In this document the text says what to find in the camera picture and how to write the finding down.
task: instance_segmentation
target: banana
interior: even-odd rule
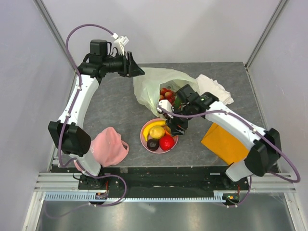
[[[149,124],[148,126],[146,126],[144,128],[143,132],[142,132],[145,141],[146,142],[148,141],[149,132],[150,132],[150,129],[152,127],[154,127],[154,126],[165,126],[165,125],[166,125],[166,122],[161,120],[161,121],[153,122],[153,123]]]

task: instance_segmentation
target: pink hat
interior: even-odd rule
[[[117,165],[128,154],[128,144],[121,140],[121,135],[112,127],[104,129],[91,142],[90,151],[95,160],[103,167]]]

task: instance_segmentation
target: bowl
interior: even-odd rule
[[[147,123],[142,127],[141,132],[140,132],[140,141],[141,141],[142,145],[144,146],[144,148],[145,148],[146,150],[148,150],[149,152],[151,152],[151,153],[156,153],[156,154],[163,154],[163,153],[167,153],[167,152],[171,151],[171,150],[175,147],[175,145],[177,145],[179,136],[173,137],[175,144],[174,144],[174,146],[173,146],[171,149],[169,149],[169,150],[167,150],[167,151],[162,150],[160,147],[159,147],[156,151],[151,151],[151,150],[149,150],[148,147],[146,146],[146,141],[145,141],[145,139],[144,139],[142,133],[143,133],[143,130],[145,129],[146,126],[148,126],[149,124],[151,124],[151,123],[153,123],[153,122],[157,122],[157,121],[164,121],[164,120],[163,120],[163,119],[160,119],[160,118],[152,119],[152,120],[150,120],[149,122],[147,122]]]

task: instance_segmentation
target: plastic bag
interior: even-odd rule
[[[192,89],[199,92],[197,81],[184,72],[165,68],[144,67],[142,69],[145,71],[145,75],[134,77],[134,94],[137,101],[150,109],[157,117],[159,114],[156,107],[161,88],[176,92],[189,84]]]

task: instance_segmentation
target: white wall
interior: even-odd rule
[[[32,0],[1,0],[0,32],[0,230],[18,231],[73,71]]]
[[[279,0],[43,0],[62,37],[95,23],[130,39],[138,63],[245,62]],[[80,63],[98,28],[73,35]]]
[[[299,169],[296,185],[308,215],[308,1],[289,1],[250,73],[269,127]]]

